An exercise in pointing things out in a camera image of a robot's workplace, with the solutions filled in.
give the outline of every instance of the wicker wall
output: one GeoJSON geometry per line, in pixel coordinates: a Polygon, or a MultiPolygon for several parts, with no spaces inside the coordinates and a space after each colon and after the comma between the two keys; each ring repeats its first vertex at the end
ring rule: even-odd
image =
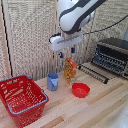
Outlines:
{"type": "Polygon", "coordinates": [[[3,13],[0,6],[0,80],[7,79],[9,77],[11,77],[9,54],[5,35],[3,13]]]}
{"type": "Polygon", "coordinates": [[[4,0],[3,3],[6,25],[10,24],[13,76],[26,74],[33,80],[45,77],[49,72],[54,1],[4,0]]]}
{"type": "MultiPolygon", "coordinates": [[[[38,80],[50,72],[49,37],[60,31],[56,16],[53,20],[55,2],[56,0],[3,0],[13,76],[26,74],[33,80],[38,80]]],[[[127,0],[109,0],[96,10],[94,20],[83,28],[83,32],[105,28],[120,20],[127,12],[127,0]]],[[[83,41],[76,45],[74,54],[71,54],[71,47],[62,50],[64,58],[55,54],[53,71],[63,71],[67,57],[71,57],[77,64],[89,61],[94,54],[96,41],[108,37],[122,39],[127,24],[128,18],[106,31],[85,35],[83,41]]],[[[7,76],[7,66],[2,43],[0,49],[0,79],[3,79],[7,76]]]]}

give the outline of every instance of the blue cup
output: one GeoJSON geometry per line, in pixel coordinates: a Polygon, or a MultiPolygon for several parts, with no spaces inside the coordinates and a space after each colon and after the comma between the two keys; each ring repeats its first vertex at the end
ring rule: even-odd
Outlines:
{"type": "Polygon", "coordinates": [[[51,91],[57,90],[58,87],[58,74],[57,73],[49,73],[47,75],[47,88],[51,91]]]}

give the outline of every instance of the small red bowl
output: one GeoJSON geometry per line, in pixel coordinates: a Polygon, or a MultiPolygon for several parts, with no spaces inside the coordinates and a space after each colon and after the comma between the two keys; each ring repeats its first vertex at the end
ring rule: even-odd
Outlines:
{"type": "Polygon", "coordinates": [[[74,83],[72,85],[72,93],[79,98],[84,98],[90,92],[90,88],[83,83],[74,83]]]}

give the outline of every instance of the red plastic basket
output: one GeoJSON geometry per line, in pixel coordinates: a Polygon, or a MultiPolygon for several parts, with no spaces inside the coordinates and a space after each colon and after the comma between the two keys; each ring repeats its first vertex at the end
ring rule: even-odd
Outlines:
{"type": "Polygon", "coordinates": [[[0,98],[18,128],[39,119],[49,101],[44,91],[26,75],[0,81],[0,98]]]}

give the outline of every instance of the black cable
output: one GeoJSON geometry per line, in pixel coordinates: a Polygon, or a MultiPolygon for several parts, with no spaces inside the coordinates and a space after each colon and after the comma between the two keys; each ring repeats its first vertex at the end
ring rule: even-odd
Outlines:
{"type": "Polygon", "coordinates": [[[126,15],[123,19],[121,19],[120,21],[116,22],[115,24],[113,24],[113,25],[111,25],[111,26],[109,26],[107,28],[104,28],[104,29],[101,29],[101,30],[96,30],[96,31],[89,32],[89,33],[84,33],[83,35],[90,34],[90,33],[95,33],[95,32],[100,32],[100,31],[103,31],[105,29],[111,28],[111,27],[115,26],[116,24],[120,23],[121,21],[123,21],[124,19],[126,19],[127,17],[128,17],[128,15],[126,15]]]}

